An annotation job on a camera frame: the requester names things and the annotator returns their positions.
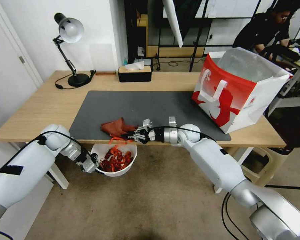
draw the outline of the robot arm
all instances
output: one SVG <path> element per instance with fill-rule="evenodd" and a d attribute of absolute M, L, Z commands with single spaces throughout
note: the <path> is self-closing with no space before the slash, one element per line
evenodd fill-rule
<path fill-rule="evenodd" d="M 70 136 L 69 131 L 60 125 L 52 124 L 43 130 L 48 131 Z M 91 173 L 97 169 L 96 155 L 91 159 L 91 155 L 74 141 L 58 133 L 47 133 L 44 136 L 45 143 L 32 141 L 0 169 L 0 218 L 11 205 L 30 193 L 51 168 L 59 153 L 77 161 L 83 172 Z"/>
<path fill-rule="evenodd" d="M 300 237 L 300 211 L 276 191 L 249 182 L 237 161 L 215 141 L 202 138 L 200 129 L 185 124 L 177 130 L 176 120 L 169 117 L 169 127 L 153 128 L 147 119 L 143 129 L 137 129 L 135 140 L 140 142 L 161 141 L 186 148 L 193 161 L 218 187 L 229 192 L 244 207 L 263 206 L 251 216 L 251 224 L 263 239 L 294 239 Z"/>
<path fill-rule="evenodd" d="M 186 124 L 182 128 L 176 130 L 174 117 L 169 118 L 169 127 L 161 128 L 153 128 L 147 119 L 142 127 L 126 137 L 142 143 L 161 141 L 185 147 L 207 177 L 217 186 L 230 192 L 241 205 L 252 207 L 257 202 L 263 203 L 263 206 L 250 216 L 252 225 L 261 237 L 300 238 L 300 212 L 291 203 L 271 189 L 250 183 L 236 160 L 215 141 L 202 138 L 197 126 Z M 65 136 L 49 131 L 60 132 Z M 0 218 L 7 208 L 22 200 L 33 189 L 52 166 L 58 153 L 77 161 L 83 172 L 98 171 L 97 156 L 81 149 L 75 140 L 69 139 L 70 133 L 64 127 L 52 124 L 43 132 L 43 142 L 31 142 L 0 169 Z"/>

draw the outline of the black desk mat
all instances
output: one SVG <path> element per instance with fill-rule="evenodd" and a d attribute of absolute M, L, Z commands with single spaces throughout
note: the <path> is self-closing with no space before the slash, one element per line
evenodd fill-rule
<path fill-rule="evenodd" d="M 154 126 L 168 126 L 175 116 L 177 126 L 197 125 L 215 140 L 230 141 L 223 131 L 191 100 L 193 92 L 171 91 L 89 91 L 74 119 L 70 133 L 75 139 L 110 139 L 100 130 L 105 122 L 124 118 L 127 125 L 141 126 L 150 118 Z"/>

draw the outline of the red and white bag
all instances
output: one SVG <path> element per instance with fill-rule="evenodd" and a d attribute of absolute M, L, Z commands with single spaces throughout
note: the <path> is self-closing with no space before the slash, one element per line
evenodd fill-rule
<path fill-rule="evenodd" d="M 219 66 L 228 67 L 237 75 L 255 78 L 256 82 L 221 69 L 213 61 L 220 58 Z M 287 71 L 245 49 L 210 52 L 192 99 L 224 133 L 229 133 L 255 124 L 288 78 Z"/>

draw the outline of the desk lamp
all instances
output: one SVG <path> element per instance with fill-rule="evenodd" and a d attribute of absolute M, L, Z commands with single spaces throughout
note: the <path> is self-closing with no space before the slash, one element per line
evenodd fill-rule
<path fill-rule="evenodd" d="M 72 71 L 72 76 L 68 79 L 68 84 L 73 87 L 80 87 L 89 83 L 95 74 L 95 71 L 90 71 L 90 77 L 83 73 L 76 73 L 76 68 L 72 62 L 67 59 L 66 55 L 63 53 L 60 44 L 63 42 L 75 43 L 78 42 L 84 32 L 84 27 L 82 23 L 75 18 L 67 18 L 62 13 L 56 13 L 54 15 L 54 20 L 59 25 L 59 35 L 53 39 L 53 42 L 57 45 L 61 55 L 66 60 L 68 67 Z"/>

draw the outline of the white bowl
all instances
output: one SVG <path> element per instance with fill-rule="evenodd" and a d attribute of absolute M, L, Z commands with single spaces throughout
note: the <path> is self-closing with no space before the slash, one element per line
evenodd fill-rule
<path fill-rule="evenodd" d="M 104 156 L 106 155 L 106 153 L 109 151 L 110 148 L 113 148 L 115 146 L 115 144 L 94 144 L 92 149 L 91 149 L 91 153 L 96 153 L 98 155 L 98 159 L 100 161 L 104 160 Z M 99 172 L 104 173 L 104 175 L 109 176 L 109 177 L 118 177 L 121 176 L 123 174 L 125 174 L 127 171 L 129 171 L 129 169 L 131 168 L 134 160 L 137 157 L 137 145 L 133 145 L 133 144 L 117 144 L 118 149 L 125 154 L 127 151 L 131 152 L 131 155 L 133 156 L 133 160 L 132 162 L 124 169 L 119 170 L 117 172 L 104 172 L 100 169 L 98 169 Z"/>

